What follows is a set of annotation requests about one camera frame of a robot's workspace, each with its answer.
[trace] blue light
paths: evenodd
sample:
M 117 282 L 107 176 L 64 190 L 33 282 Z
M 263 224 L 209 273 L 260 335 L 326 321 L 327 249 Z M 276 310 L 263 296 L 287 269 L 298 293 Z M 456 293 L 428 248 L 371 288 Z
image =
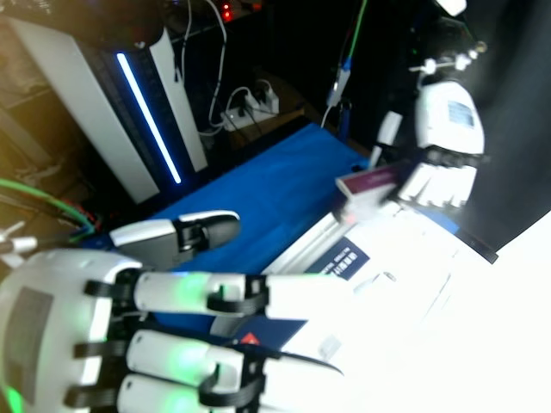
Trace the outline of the blue light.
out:
M 117 53 L 117 59 L 119 60 L 119 65 L 121 65 L 122 71 L 124 72 L 124 76 L 127 78 L 128 84 L 130 85 L 130 89 L 132 89 L 132 92 L 134 93 L 134 96 L 136 98 L 136 101 L 138 102 L 139 108 L 141 109 L 141 112 L 144 114 L 145 121 L 147 122 L 147 125 L 152 131 L 153 137 L 157 142 L 158 149 L 160 149 L 161 153 L 163 154 L 164 161 L 169 167 L 170 173 L 174 178 L 174 182 L 182 183 L 182 178 L 180 178 L 180 175 L 176 170 L 176 166 L 174 165 L 174 162 L 172 162 L 172 158 L 170 157 L 169 151 L 166 149 L 166 145 L 164 144 L 163 138 L 161 137 L 161 133 L 158 131 L 157 125 L 155 124 L 155 120 L 153 120 L 152 113 L 149 111 L 149 108 L 147 107 L 147 103 L 145 103 L 144 96 L 141 94 L 141 90 L 139 89 L 138 82 L 136 82 L 136 78 L 134 77 L 134 74 L 130 69 L 130 65 L 128 64 L 127 57 L 123 53 Z

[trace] blue table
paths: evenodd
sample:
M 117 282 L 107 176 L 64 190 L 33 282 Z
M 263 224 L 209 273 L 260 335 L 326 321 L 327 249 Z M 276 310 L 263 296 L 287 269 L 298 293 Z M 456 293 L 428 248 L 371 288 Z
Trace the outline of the blue table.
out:
M 326 130 L 309 125 L 250 162 L 152 217 L 232 210 L 240 235 L 177 270 L 260 274 L 287 247 L 326 215 L 337 197 L 335 179 L 367 160 Z M 160 323 L 208 332 L 211 317 L 158 314 Z

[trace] red logo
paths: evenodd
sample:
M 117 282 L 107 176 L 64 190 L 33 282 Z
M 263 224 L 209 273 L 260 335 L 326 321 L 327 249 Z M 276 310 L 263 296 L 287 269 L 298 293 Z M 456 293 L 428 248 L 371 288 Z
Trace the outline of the red logo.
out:
M 260 345 L 260 342 L 254 334 L 249 333 L 245 337 L 243 337 L 243 339 L 241 339 L 241 344 L 254 344 L 255 346 L 258 346 Z

